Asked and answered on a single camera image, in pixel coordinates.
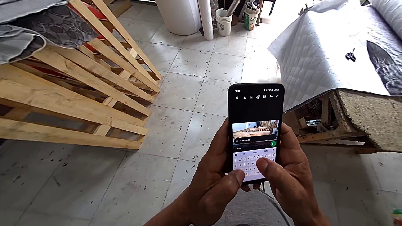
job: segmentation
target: tile floor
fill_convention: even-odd
[[[170,204],[228,114],[228,87],[280,82],[267,47],[303,2],[278,1],[272,16],[265,4],[265,23],[255,30],[237,24],[230,36],[206,41],[200,33],[169,33],[155,6],[133,3],[119,20],[164,76],[144,144],[133,152],[6,141],[0,147],[2,225],[140,226]],[[318,203],[334,226],[391,225],[392,208],[402,207],[402,154],[303,149]]]

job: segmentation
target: gray pants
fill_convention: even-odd
[[[226,206],[221,219],[214,225],[291,226],[291,223],[275,199],[265,192],[260,190],[244,192],[240,189]]]

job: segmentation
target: smartphone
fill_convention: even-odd
[[[256,161],[265,157],[279,161],[283,97],[285,88],[277,83],[233,84],[228,90],[232,170],[242,169],[243,185],[267,181]]]

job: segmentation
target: hand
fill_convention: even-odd
[[[198,164],[191,184],[176,199],[189,223],[212,225],[222,216],[226,205],[234,198],[244,180],[242,170],[224,176],[222,169],[228,148],[228,119],[215,134],[211,145]]]
[[[292,129],[284,123],[280,147],[282,166],[267,158],[258,159],[256,164],[282,209],[297,225],[330,225],[318,207],[307,157]]]

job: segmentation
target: fingernail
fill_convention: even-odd
[[[239,184],[243,183],[243,180],[244,180],[243,170],[237,169],[237,170],[234,170],[233,173],[235,174],[236,179],[239,182]]]
[[[268,162],[265,159],[260,158],[257,160],[257,168],[260,172],[265,172],[267,167],[268,167]]]

